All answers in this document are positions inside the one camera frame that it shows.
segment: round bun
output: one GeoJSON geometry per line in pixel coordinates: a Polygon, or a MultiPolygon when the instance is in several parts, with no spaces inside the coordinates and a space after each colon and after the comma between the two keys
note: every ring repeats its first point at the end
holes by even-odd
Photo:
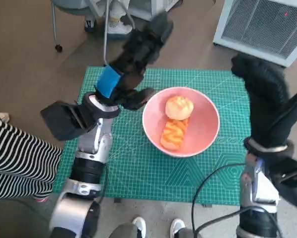
{"type": "Polygon", "coordinates": [[[188,98],[174,96],[167,100],[165,113],[170,119],[184,120],[190,117],[194,104],[188,98]]]}

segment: floor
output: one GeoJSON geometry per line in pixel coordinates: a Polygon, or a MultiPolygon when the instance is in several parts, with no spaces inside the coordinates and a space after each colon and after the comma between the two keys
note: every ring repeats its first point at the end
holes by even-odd
{"type": "MultiPolygon", "coordinates": [[[[154,67],[230,69],[235,51],[214,47],[212,38],[223,0],[185,0],[172,10],[174,31],[154,67]]],[[[59,40],[64,51],[54,50],[49,0],[0,0],[0,111],[11,114],[11,123],[50,142],[57,142],[44,125],[40,110],[55,100],[74,102],[89,65],[103,65],[100,33],[87,35],[83,19],[57,11],[59,40]]],[[[109,43],[108,60],[114,59],[121,44],[109,43]]],[[[297,60],[286,69],[292,93],[297,92],[297,60]]],[[[296,143],[297,124],[291,139],[296,143]]],[[[46,238],[48,222],[57,195],[44,204],[33,206],[40,215],[14,201],[0,201],[0,238],[46,238]]],[[[196,224],[237,207],[196,207],[196,224]]],[[[286,237],[297,238],[297,209],[281,201],[279,223],[286,237]]],[[[97,238],[108,237],[120,223],[136,215],[147,221],[149,238],[168,237],[170,222],[182,218],[190,226],[190,204],[145,200],[124,200],[113,204],[105,199],[97,238]]],[[[203,237],[235,237],[238,218],[212,226],[203,237]]]]}

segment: white appliance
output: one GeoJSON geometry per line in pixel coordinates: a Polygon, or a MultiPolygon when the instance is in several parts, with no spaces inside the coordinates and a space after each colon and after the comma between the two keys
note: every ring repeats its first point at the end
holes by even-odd
{"type": "Polygon", "coordinates": [[[149,21],[162,10],[169,11],[180,0],[130,0],[129,13],[149,21]]]}
{"type": "Polygon", "coordinates": [[[225,0],[214,44],[290,66],[297,58],[297,0],[225,0]]]}

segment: bread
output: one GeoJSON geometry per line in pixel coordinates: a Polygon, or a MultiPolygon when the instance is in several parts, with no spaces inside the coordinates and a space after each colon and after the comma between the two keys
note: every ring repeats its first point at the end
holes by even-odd
{"type": "Polygon", "coordinates": [[[194,104],[188,98],[182,96],[171,97],[167,100],[165,113],[170,119],[187,119],[194,109],[194,104]]]}
{"type": "Polygon", "coordinates": [[[164,127],[160,143],[169,150],[178,150],[183,142],[188,126],[188,119],[169,119],[164,127]]]}

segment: black cable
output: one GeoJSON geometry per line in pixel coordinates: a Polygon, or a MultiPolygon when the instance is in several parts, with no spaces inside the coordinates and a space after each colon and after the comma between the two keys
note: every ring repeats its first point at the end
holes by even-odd
{"type": "Polygon", "coordinates": [[[273,216],[272,216],[266,209],[264,209],[264,208],[262,208],[262,207],[259,207],[259,206],[249,206],[249,207],[244,207],[244,208],[240,209],[239,211],[236,211],[236,212],[230,213],[230,214],[228,214],[228,215],[225,215],[225,216],[222,216],[222,217],[213,219],[213,220],[211,220],[211,221],[209,221],[209,222],[206,222],[206,223],[202,224],[201,226],[199,226],[199,227],[194,231],[194,238],[197,238],[197,237],[198,237],[198,233],[199,233],[202,229],[204,229],[204,228],[206,228],[206,227],[208,227],[208,226],[210,226],[210,225],[212,225],[212,224],[215,224],[215,223],[217,223],[217,222],[221,222],[221,221],[223,221],[223,220],[225,220],[225,219],[229,219],[229,218],[231,218],[231,217],[240,215],[241,213],[244,213],[244,212],[249,211],[249,210],[251,210],[251,209],[261,209],[264,213],[266,213],[266,214],[269,216],[269,218],[273,221],[274,226],[277,228],[278,233],[279,233],[279,235],[280,235],[279,237],[280,237],[280,238],[283,238],[281,229],[280,229],[280,227],[279,227],[279,225],[278,225],[276,219],[275,219],[275,218],[274,218],[274,217],[273,217],[273,216]]]}
{"type": "Polygon", "coordinates": [[[105,167],[105,177],[104,177],[104,182],[103,182],[103,190],[102,190],[102,193],[101,193],[100,200],[98,202],[99,204],[101,204],[102,200],[104,199],[105,191],[107,189],[107,184],[108,184],[109,170],[108,170],[107,165],[105,165],[104,167],[105,167]]]}
{"type": "Polygon", "coordinates": [[[244,166],[246,165],[245,163],[234,163],[234,164],[229,164],[229,165],[224,165],[222,167],[219,167],[218,169],[214,170],[210,175],[208,175],[204,181],[200,184],[199,188],[197,189],[194,198],[193,198],[193,202],[192,202],[192,213],[191,213],[191,219],[192,219],[192,228],[193,228],[193,232],[195,232],[195,223],[194,223],[194,207],[196,204],[196,200],[197,197],[200,193],[200,191],[202,190],[202,187],[205,185],[205,183],[210,179],[211,176],[213,176],[215,173],[217,173],[218,171],[227,168],[227,167],[234,167],[234,166],[244,166]]]}
{"type": "Polygon", "coordinates": [[[224,165],[224,166],[222,166],[222,167],[219,167],[218,169],[214,170],[210,175],[208,175],[208,176],[204,179],[204,181],[200,184],[200,186],[198,187],[198,189],[197,189],[197,191],[196,191],[196,193],[195,193],[195,195],[194,195],[193,202],[192,202],[191,219],[192,219],[192,228],[193,228],[193,232],[194,232],[194,238],[197,238],[197,237],[198,237],[198,233],[199,233],[202,229],[204,229],[204,228],[206,228],[206,227],[208,227],[208,226],[210,226],[210,225],[212,225],[212,224],[215,224],[215,223],[217,223],[217,222],[223,221],[223,220],[225,220],[225,219],[229,219],[229,218],[231,218],[231,217],[237,216],[237,215],[239,215],[239,214],[241,214],[241,213],[244,213],[244,212],[246,212],[246,211],[249,211],[249,210],[251,210],[251,209],[261,209],[264,213],[266,213],[266,214],[269,216],[269,218],[273,221],[274,226],[277,228],[278,233],[279,233],[279,235],[280,235],[280,238],[283,238],[281,229],[280,229],[280,227],[279,227],[279,225],[278,225],[276,219],[275,219],[275,218],[274,218],[274,217],[273,217],[267,210],[265,210],[264,208],[259,207],[259,206],[249,206],[249,207],[244,207],[244,208],[242,208],[242,209],[240,209],[240,210],[238,210],[238,211],[236,211],[236,212],[233,212],[233,213],[230,213],[230,214],[228,214],[228,215],[225,215],[225,216],[222,216],[222,217],[213,219],[213,220],[211,220],[211,221],[208,221],[208,222],[202,224],[201,226],[199,226],[199,227],[195,230],[195,224],[194,224],[194,207],[195,207],[195,204],[196,204],[197,197],[198,197],[200,191],[202,190],[202,187],[205,185],[205,183],[211,178],[211,176],[213,176],[215,173],[217,173],[217,172],[220,171],[221,169],[224,169],[224,168],[226,168],[226,167],[244,166],[244,165],[245,165],[245,163],[235,163],[235,164],[229,164],[229,165],[224,165]]]}
{"type": "Polygon", "coordinates": [[[34,214],[36,214],[41,220],[43,220],[44,222],[48,223],[48,219],[46,217],[44,217],[43,215],[41,215],[36,209],[34,209],[32,206],[28,205],[26,202],[18,200],[18,199],[13,199],[13,198],[6,198],[6,199],[1,199],[0,202],[2,201],[12,201],[12,202],[18,202],[20,204],[22,204],[23,206],[27,207],[31,212],[33,212],[34,214]]]}

